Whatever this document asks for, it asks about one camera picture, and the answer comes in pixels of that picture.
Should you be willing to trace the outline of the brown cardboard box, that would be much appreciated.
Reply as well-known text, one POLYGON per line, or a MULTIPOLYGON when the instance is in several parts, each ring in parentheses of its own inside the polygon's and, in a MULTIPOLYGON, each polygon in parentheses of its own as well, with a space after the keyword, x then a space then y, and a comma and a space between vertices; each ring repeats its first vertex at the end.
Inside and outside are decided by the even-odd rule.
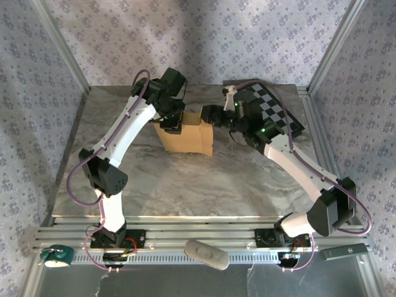
POLYGON ((159 123, 153 126, 167 152, 213 155, 213 126, 205 123, 199 113, 184 112, 180 134, 165 132, 159 123))

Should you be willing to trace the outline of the black and white chessboard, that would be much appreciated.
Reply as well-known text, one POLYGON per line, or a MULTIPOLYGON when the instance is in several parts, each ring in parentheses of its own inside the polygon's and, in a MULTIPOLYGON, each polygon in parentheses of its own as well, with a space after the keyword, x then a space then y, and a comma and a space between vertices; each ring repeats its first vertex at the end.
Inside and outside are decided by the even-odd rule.
POLYGON ((235 85, 238 92, 249 92, 261 99, 263 118, 272 120, 281 128, 284 134, 291 134, 292 138, 300 136, 305 127, 285 107, 281 98, 275 94, 273 86, 263 80, 254 79, 235 85))

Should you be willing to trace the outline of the black left controller board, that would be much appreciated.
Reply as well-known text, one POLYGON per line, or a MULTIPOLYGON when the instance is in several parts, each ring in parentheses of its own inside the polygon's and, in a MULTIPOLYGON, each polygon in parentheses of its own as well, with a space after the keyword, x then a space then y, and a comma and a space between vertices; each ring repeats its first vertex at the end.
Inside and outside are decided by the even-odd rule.
POLYGON ((136 255, 132 252, 105 252, 102 257, 104 266, 109 269, 120 269, 124 267, 132 257, 136 255))

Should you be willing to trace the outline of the black controller board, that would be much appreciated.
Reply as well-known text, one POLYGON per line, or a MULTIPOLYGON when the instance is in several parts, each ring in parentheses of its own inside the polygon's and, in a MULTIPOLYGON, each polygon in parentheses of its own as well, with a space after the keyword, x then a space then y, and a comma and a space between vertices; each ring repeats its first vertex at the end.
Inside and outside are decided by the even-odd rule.
POLYGON ((280 261, 279 266, 293 269, 298 265, 301 258, 301 254, 298 252, 279 252, 278 259, 280 261))
POLYGON ((136 255, 132 252, 105 252, 102 257, 104 266, 109 269, 120 269, 124 267, 132 257, 136 255))

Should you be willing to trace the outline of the black right controller board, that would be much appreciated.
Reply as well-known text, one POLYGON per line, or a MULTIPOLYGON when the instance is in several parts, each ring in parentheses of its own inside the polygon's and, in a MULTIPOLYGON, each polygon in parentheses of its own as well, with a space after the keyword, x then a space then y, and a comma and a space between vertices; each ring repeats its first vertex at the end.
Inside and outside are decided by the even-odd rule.
POLYGON ((293 269, 298 265, 301 258, 301 254, 298 252, 279 252, 278 259, 280 261, 279 266, 293 269))

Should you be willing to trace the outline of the dark rectangular bar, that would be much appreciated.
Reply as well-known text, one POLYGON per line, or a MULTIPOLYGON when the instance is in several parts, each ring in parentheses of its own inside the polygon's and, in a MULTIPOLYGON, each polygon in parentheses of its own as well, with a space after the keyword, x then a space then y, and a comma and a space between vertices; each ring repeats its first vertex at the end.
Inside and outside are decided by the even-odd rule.
POLYGON ((367 253, 368 249, 364 243, 332 247, 323 249, 319 252, 324 261, 356 257, 367 253))

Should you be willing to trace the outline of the teal alarm clock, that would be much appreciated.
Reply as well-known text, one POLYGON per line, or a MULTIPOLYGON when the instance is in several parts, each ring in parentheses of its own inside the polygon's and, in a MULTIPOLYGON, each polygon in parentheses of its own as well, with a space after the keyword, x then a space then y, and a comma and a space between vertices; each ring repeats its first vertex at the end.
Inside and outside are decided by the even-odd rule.
POLYGON ((40 252, 43 265, 49 269, 69 267, 74 259, 75 250, 69 246, 55 244, 40 252))

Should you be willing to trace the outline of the aluminium side rail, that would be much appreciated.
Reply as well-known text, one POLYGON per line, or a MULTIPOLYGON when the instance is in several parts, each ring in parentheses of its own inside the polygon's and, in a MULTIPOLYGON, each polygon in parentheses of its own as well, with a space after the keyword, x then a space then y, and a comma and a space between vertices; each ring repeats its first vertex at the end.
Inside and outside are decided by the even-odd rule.
POLYGON ((311 100, 306 87, 297 87, 303 110, 308 122, 309 132, 313 142, 318 164, 327 171, 341 177, 334 161, 330 145, 327 140, 320 114, 314 101, 311 100))

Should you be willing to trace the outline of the aluminium mounting rail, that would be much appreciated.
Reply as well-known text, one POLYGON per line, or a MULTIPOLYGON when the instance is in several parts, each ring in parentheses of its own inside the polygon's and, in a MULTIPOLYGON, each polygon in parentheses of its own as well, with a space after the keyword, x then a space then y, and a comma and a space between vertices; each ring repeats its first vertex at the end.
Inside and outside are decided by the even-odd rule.
MULTIPOLYGON (((98 223, 98 217, 56 217, 51 226, 39 228, 33 248, 63 244, 81 248, 86 233, 98 223)), ((127 217, 127 227, 145 230, 144 252, 183 251, 190 239, 202 241, 225 251, 256 248, 254 231, 271 228, 276 217, 127 217)))

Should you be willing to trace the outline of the aluminium frame post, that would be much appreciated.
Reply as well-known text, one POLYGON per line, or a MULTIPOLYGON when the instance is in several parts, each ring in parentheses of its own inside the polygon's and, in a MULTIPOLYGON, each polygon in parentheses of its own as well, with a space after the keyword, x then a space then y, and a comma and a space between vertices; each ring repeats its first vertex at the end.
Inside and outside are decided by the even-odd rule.
POLYGON ((72 51, 68 46, 66 39, 63 37, 61 30, 59 29, 56 19, 52 16, 47 3, 45 0, 28 1, 38 14, 45 30, 48 32, 48 35, 57 47, 62 59, 68 66, 80 89, 84 94, 88 95, 90 91, 90 84, 88 83, 82 69, 72 54, 72 51))
POLYGON ((306 90, 313 96, 341 50, 366 0, 351 0, 306 90))

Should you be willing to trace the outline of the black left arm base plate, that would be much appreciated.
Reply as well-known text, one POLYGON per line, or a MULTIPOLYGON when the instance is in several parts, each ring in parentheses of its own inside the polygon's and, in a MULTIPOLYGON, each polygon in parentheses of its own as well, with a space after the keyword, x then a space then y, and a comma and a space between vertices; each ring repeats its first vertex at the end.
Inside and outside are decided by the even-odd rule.
POLYGON ((121 229, 110 232, 105 228, 93 234, 90 240, 92 249, 142 249, 145 246, 146 231, 140 229, 121 229))

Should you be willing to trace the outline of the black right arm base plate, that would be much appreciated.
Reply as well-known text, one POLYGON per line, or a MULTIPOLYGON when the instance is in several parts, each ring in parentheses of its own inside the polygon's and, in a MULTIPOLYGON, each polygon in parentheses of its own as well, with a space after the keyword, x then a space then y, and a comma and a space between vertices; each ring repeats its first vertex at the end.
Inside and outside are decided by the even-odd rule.
POLYGON ((254 230, 254 239, 257 248, 310 248, 311 240, 308 234, 297 237, 289 237, 280 230, 273 228, 261 228, 254 230))

